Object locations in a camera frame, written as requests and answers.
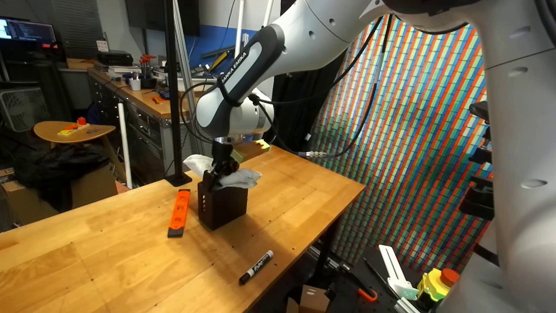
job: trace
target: black pole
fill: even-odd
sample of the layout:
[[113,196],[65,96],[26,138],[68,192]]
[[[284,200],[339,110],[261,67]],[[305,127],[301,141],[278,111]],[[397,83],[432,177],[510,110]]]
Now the black pole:
[[174,187],[192,181],[183,173],[181,158],[180,106],[177,92],[176,30],[174,29],[173,0],[164,0],[166,12],[166,67],[168,68],[168,87],[170,88],[170,116],[172,121],[172,146],[174,151],[174,175],[166,180]]

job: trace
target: cable connector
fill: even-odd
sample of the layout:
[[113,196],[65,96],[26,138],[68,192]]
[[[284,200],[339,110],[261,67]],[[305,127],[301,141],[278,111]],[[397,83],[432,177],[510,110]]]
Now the cable connector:
[[299,152],[297,153],[297,155],[302,158],[308,158],[308,159],[325,159],[328,157],[328,153],[317,152],[317,151]]

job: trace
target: striped backdrop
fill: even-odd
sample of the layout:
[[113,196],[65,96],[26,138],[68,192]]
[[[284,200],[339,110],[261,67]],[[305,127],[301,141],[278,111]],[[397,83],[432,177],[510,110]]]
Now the striped backdrop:
[[[344,69],[371,27],[348,50]],[[331,91],[312,131],[312,151],[337,151],[355,135],[385,29],[386,22]],[[317,161],[366,185],[340,223],[337,255],[355,262],[366,246],[387,244],[416,270],[461,271],[487,225],[458,211],[470,176],[490,175],[491,165],[468,161],[486,128],[468,113],[486,98],[482,64],[472,27],[432,36],[394,20],[370,118],[354,148]]]

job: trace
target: red object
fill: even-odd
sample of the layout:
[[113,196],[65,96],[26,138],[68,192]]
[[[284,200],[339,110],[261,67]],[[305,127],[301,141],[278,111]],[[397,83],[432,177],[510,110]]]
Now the red object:
[[376,299],[378,299],[378,295],[376,294],[376,291],[373,290],[373,293],[375,294],[373,297],[369,296],[365,291],[363,291],[363,289],[359,289],[357,290],[357,293],[363,297],[363,299],[365,299],[368,302],[375,302]]
[[168,238],[183,236],[190,194],[189,189],[180,189],[177,192],[176,203],[174,204],[172,218],[168,226]]
[[440,281],[448,287],[452,287],[459,279],[459,274],[454,270],[445,268],[440,273]]

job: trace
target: cardboard box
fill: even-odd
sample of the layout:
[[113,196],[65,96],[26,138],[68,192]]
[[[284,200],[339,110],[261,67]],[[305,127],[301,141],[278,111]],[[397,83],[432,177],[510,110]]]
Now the cardboard box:
[[325,313],[330,299],[325,295],[326,290],[303,285],[301,303],[294,299],[287,299],[286,313]]
[[7,168],[0,170],[0,184],[15,180],[16,175],[14,174],[13,168]]
[[[74,209],[117,194],[108,165],[73,181],[71,191]],[[16,180],[3,183],[2,192],[13,215],[24,225],[59,213],[48,202],[41,200],[36,190],[26,188]]]

